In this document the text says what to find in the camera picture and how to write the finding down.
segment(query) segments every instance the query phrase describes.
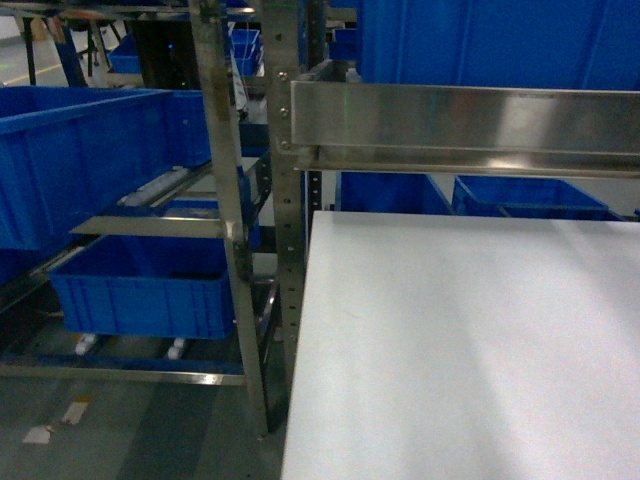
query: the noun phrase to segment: blue plastic bin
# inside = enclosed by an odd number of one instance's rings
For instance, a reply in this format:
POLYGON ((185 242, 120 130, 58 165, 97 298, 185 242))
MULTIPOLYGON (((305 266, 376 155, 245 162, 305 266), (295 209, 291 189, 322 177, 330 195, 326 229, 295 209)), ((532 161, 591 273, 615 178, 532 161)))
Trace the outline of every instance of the blue plastic bin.
POLYGON ((361 0, 365 82, 638 90, 637 0, 361 0))
POLYGON ((607 205, 556 179, 456 177, 453 208, 480 217, 611 220, 607 205))
POLYGON ((343 212, 453 215, 453 209, 429 175, 341 173, 336 210, 343 212))
POLYGON ((170 97, 0 88, 0 248, 39 250, 175 164, 170 97))
POLYGON ((176 90, 168 106, 171 149, 176 165, 194 167, 211 160, 202 92, 176 90))
POLYGON ((133 35, 125 36, 120 45, 108 54, 115 73, 141 73, 138 51, 133 35))
POLYGON ((259 30, 233 30, 231 32, 233 56, 240 75, 255 75, 260 57, 259 30))
POLYGON ((233 330, 222 240, 104 237, 50 278, 72 332, 216 339, 233 330))

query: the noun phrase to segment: stainless steel shelf rack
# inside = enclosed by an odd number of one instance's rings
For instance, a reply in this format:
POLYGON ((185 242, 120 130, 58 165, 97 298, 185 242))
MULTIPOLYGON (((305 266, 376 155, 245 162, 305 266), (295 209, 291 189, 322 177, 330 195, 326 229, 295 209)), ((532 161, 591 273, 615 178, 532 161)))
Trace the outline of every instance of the stainless steel shelf rack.
MULTIPOLYGON (((255 18, 260 5, 229 13, 255 18)), ((192 172, 179 185, 161 192, 143 207, 115 206, 76 229, 77 233, 110 235, 182 236, 222 238, 231 281, 241 361, 166 361, 158 359, 121 359, 100 355, 77 356, 25 355, 14 342, 14 353, 0 359, 0 375, 53 376, 94 379, 175 382, 200 385, 242 385, 247 388, 254 429, 258 436, 268 433, 268 407, 264 371, 270 341, 278 320, 278 282, 257 279, 253 275, 253 256, 249 247, 249 226, 271 193, 271 166, 268 157, 259 160, 249 172, 253 191, 253 214, 243 218, 237 167, 240 165, 240 133, 234 95, 230 83, 230 59, 225 56, 223 25, 227 11, 217 0, 191 0, 188 4, 145 7, 139 5, 100 5, 92 2, 0 2, 0 14, 30 16, 59 15, 89 20, 172 20, 190 21, 199 65, 205 114, 215 162, 192 172), (202 216, 189 211, 171 210, 160 215, 159 207, 183 192, 203 174, 213 171, 219 210, 202 216)), ((3 290, 7 303, 12 295, 40 288, 45 283, 46 266, 31 272, 28 278, 3 290)))
POLYGON ((301 172, 640 178, 640 92, 348 84, 349 64, 303 72, 298 8, 265 0, 262 12, 289 381, 308 238, 301 172))
MULTIPOLYGON (((0 2, 0 8, 29 11, 24 5, 0 2)), ((313 212, 321 208, 319 171, 640 177, 637 92, 347 84, 348 64, 322 61, 324 1, 308 0, 304 12, 298 0, 262 0, 253 6, 262 22, 265 47, 278 282, 289 383, 300 328, 307 239, 313 212), (301 24, 305 35, 300 35, 301 24), (302 39, 307 44, 304 48, 302 39)), ((76 4, 51 8, 64 10, 67 16, 82 10, 76 4)), ((235 181, 239 142, 222 48, 223 12, 216 0, 190 0, 188 9, 87 9, 108 18, 149 20, 187 20, 188 13, 193 24, 217 159, 214 174, 221 186, 220 218, 207 221, 211 231, 225 239, 245 380, 256 430, 265 433, 260 350, 250 308, 251 256, 235 181)), ((329 10, 329 15, 352 19, 353 12, 329 10)), ((149 228, 166 232, 160 226, 165 220, 150 220, 154 225, 149 228)), ((115 228, 115 222, 125 233, 136 229, 129 221, 119 212, 81 228, 104 232, 115 228)), ((182 234, 180 222, 166 225, 182 234)))

